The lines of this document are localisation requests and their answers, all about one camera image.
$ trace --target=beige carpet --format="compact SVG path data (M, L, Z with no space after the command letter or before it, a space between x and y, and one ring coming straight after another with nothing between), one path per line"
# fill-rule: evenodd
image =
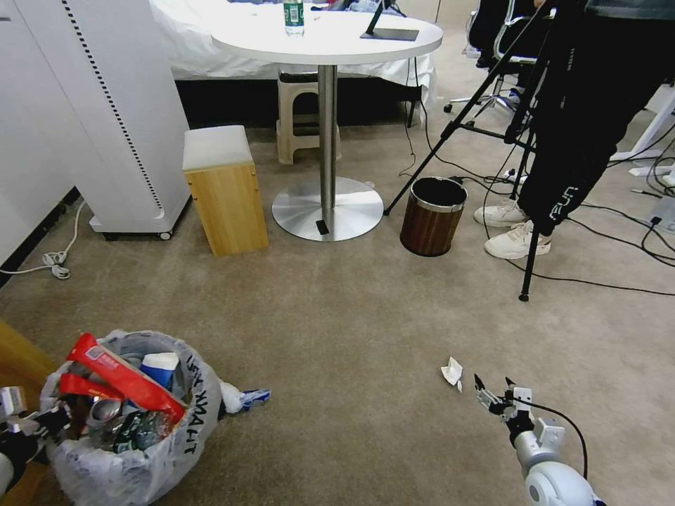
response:
M461 55L471 4L444 3L446 38L436 59L437 95L446 99L484 77ZM443 102L430 111L433 138L448 120ZM641 114L629 136L649 119ZM481 125L507 122L493 110ZM410 158L402 124L340 133L339 174L373 181L389 202ZM56 360L82 331L150 328L185 339L225 380L272 390L264 407L224 420L194 470L158 504L521 505L515 452L506 428L474 399L474 372L495 391L508 375L572 416L589 444L590 481L608 504L671 503L672 298L535 279L530 303L519 302L521 273L482 250L484 231L471 212L484 193L474 183L453 249L440 258L400 245L405 201L361 238L297 239L274 223L270 204L284 186L315 176L316 153L281 167L272 130L248 135L267 251L213 258L193 207L170 242L105 242L83 222L70 280L35 273L0 291L0 318ZM411 135L421 160L423 132ZM507 152L499 141L460 132L443 155L487 175ZM433 162L427 174L459 171ZM654 199L629 192L643 186L617 167L590 200L646 216ZM85 208L83 218L90 216ZM633 241L643 233L607 212L574 216ZM26 265L63 247L72 220L71 210ZM536 270L675 292L672 270L573 223L559 227ZM465 366L464 394L440 375L450 354ZM572 432L564 456L579 469ZM53 478L38 495L40 505L67 504Z

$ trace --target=crumpled paper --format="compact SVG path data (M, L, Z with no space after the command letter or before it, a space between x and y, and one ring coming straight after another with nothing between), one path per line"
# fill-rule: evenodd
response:
M458 361L450 357L448 365L446 367L441 367L441 373L449 384L451 384L453 387L457 387L457 390L462 391L461 378L463 369L464 368L459 365Z

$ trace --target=plastic stool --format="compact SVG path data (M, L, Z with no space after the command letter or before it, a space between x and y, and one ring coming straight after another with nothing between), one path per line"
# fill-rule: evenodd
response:
M276 122L276 153L279 163L293 165L293 154L299 149L318 148L319 136L296 136L293 131L295 118L293 117L293 103L303 93L319 94L319 83L315 72L308 74L280 73L277 80L279 87L279 119ZM318 117L302 116L302 119L313 120L317 123ZM337 157L340 157L340 130L337 130Z
M187 131L183 174L214 256L269 245L243 126Z

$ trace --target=white bed sheet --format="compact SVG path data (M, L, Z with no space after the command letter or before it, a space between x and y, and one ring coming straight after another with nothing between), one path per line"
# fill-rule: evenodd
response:
M211 38L213 23L227 19L233 11L255 13L259 9L278 8L273 4L253 5L227 0L150 0L150 6L175 79L276 79L280 70L314 70L314 67L306 65L280 65L241 58ZM412 60L340 65L337 71L340 74L381 77L407 86L416 85ZM423 88L422 99L428 103L433 96L431 90L435 87L436 77L432 55L417 57L417 73Z

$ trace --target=round table base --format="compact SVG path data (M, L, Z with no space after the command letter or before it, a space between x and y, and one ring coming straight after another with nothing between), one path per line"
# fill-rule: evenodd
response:
M272 216L281 228L297 237L335 242L358 237L374 228L383 209L382 199L370 186L338 177L335 207L327 211L327 216L321 211L319 181L303 181L281 191L272 203Z

